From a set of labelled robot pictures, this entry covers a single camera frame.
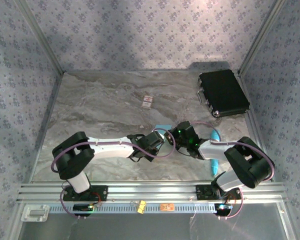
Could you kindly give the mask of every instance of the patterned wallpaper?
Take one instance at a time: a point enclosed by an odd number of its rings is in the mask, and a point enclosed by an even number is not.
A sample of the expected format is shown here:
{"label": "patterned wallpaper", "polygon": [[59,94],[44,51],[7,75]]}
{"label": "patterned wallpaper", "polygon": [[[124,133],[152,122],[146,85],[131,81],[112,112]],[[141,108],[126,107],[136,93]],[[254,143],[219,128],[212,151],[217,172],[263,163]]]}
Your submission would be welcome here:
{"label": "patterned wallpaper", "polygon": [[238,69],[273,2],[28,0],[65,71]]}
{"label": "patterned wallpaper", "polygon": [[288,1],[244,79],[300,230],[300,0]]}
{"label": "patterned wallpaper", "polygon": [[27,181],[56,74],[12,0],[0,0],[0,240]]}

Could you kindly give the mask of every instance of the orange label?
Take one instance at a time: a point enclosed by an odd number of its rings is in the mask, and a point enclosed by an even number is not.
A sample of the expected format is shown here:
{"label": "orange label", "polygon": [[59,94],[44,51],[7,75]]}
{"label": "orange label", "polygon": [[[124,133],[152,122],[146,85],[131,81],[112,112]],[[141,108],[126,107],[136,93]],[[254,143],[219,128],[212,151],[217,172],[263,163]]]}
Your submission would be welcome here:
{"label": "orange label", "polygon": [[175,210],[175,205],[173,203],[161,203],[160,211],[163,212],[172,212]]}

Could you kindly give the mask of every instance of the blue object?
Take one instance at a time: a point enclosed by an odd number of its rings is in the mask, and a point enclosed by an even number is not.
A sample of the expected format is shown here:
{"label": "blue object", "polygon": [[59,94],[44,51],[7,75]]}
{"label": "blue object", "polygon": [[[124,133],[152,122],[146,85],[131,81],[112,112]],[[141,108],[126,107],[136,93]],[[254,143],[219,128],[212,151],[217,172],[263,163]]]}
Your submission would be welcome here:
{"label": "blue object", "polygon": [[[214,139],[218,142],[220,141],[218,133],[214,129],[211,132],[211,139]],[[217,175],[218,167],[219,167],[218,159],[211,159],[211,172],[212,172],[213,176]]]}
{"label": "blue object", "polygon": [[[160,125],[160,124],[157,124],[155,125],[155,129],[165,129],[165,130],[171,130],[172,126],[171,125]],[[165,131],[163,130],[158,130],[158,133],[160,133],[161,135],[165,135]]]}

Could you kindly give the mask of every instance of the gray marble tabletop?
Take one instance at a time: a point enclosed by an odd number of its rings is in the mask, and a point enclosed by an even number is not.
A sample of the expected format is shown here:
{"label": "gray marble tabletop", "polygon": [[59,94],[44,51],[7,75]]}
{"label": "gray marble tabletop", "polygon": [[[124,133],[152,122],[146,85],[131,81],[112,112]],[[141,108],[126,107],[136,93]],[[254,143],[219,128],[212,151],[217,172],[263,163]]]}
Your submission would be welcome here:
{"label": "gray marble tabletop", "polygon": [[[85,131],[99,139],[148,134],[157,124],[177,125],[182,121],[207,121],[223,141],[249,136],[243,114],[214,118],[200,104],[197,71],[138,71],[65,73],[54,105],[32,181],[60,181],[50,169],[52,149],[72,134]],[[153,96],[151,109],[141,108],[143,97]],[[201,138],[212,129],[195,125]],[[167,143],[159,155],[170,151]],[[230,168],[219,161],[218,173]],[[145,158],[134,163],[127,158],[102,158],[84,170],[91,181],[212,180],[210,160],[199,160],[174,152],[168,158]]]}

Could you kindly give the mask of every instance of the metal bracket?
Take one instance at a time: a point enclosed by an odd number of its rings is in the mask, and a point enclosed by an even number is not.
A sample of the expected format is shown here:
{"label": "metal bracket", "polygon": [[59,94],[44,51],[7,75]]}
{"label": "metal bracket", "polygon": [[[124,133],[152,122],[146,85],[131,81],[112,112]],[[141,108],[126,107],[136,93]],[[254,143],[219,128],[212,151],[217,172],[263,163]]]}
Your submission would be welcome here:
{"label": "metal bracket", "polygon": [[92,185],[89,190],[83,193],[76,193],[72,186],[68,186],[65,188],[64,193],[65,194],[63,195],[63,201],[65,202],[80,202],[80,201],[105,202],[108,196],[108,186]]}
{"label": "metal bracket", "polygon": [[[202,200],[219,200],[220,198],[212,191],[211,184],[195,186],[196,199]],[[228,200],[241,200],[240,189],[233,188],[228,192]]]}
{"label": "metal bracket", "polygon": [[45,222],[49,215],[49,205],[25,205],[21,216],[22,222]]}

